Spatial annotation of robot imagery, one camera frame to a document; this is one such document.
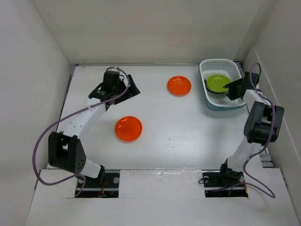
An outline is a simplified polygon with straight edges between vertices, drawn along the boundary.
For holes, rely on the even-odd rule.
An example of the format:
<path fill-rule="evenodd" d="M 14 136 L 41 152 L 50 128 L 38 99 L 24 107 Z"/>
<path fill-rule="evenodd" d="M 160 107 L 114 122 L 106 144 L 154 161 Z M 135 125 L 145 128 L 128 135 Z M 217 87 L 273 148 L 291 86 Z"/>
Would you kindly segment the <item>cream plate with leaf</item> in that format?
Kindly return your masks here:
<path fill-rule="evenodd" d="M 223 92 L 213 91 L 213 90 L 211 90 L 211 89 L 209 88 L 209 86 L 208 86 L 208 84 L 207 84 L 207 80 L 204 80 L 204 83 L 205 83 L 206 89 L 207 89 L 209 92 L 211 92 L 211 93 L 222 94 L 222 93 L 227 93 L 227 92 L 228 92 L 228 90 L 223 91 Z"/>

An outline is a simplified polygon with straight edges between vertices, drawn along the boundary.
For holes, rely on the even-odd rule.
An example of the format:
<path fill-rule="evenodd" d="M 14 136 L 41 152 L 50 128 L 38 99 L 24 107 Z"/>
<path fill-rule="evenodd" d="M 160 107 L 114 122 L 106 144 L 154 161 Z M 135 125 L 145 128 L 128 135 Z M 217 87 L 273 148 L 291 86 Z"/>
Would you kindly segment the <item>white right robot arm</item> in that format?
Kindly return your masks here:
<path fill-rule="evenodd" d="M 242 79 L 225 85 L 227 97 L 241 98 L 247 105 L 249 115 L 244 126 L 244 138 L 232 156 L 220 167 L 217 179 L 224 186 L 240 182 L 246 161 L 258 153 L 262 147 L 277 140 L 285 109 L 274 105 L 255 86 L 260 75 L 246 72 Z"/>

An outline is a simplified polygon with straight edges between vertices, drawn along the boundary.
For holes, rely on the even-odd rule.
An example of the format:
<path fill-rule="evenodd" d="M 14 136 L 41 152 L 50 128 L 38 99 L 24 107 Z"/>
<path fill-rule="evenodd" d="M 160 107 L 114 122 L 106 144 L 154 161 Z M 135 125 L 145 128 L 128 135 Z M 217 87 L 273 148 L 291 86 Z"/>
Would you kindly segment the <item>orange plate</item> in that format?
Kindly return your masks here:
<path fill-rule="evenodd" d="M 125 116 L 115 125 L 115 134 L 124 142 L 132 142 L 139 138 L 143 130 L 141 121 L 134 116 Z"/>
<path fill-rule="evenodd" d="M 174 76 L 167 82 L 168 91 L 175 96 L 185 96 L 192 88 L 192 84 L 189 79 L 184 76 Z"/>

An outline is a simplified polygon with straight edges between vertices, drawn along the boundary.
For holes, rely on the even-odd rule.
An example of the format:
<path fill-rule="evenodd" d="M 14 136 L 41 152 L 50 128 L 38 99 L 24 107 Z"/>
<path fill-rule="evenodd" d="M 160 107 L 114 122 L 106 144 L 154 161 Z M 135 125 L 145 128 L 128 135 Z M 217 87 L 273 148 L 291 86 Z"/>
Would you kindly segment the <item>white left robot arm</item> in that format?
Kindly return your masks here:
<path fill-rule="evenodd" d="M 130 74 L 108 68 L 103 81 L 88 95 L 84 110 L 77 113 L 64 129 L 49 135 L 49 165 L 76 176 L 86 176 L 93 186 L 101 186 L 105 180 L 105 167 L 86 157 L 81 141 L 111 105 L 138 94 L 140 91 Z"/>

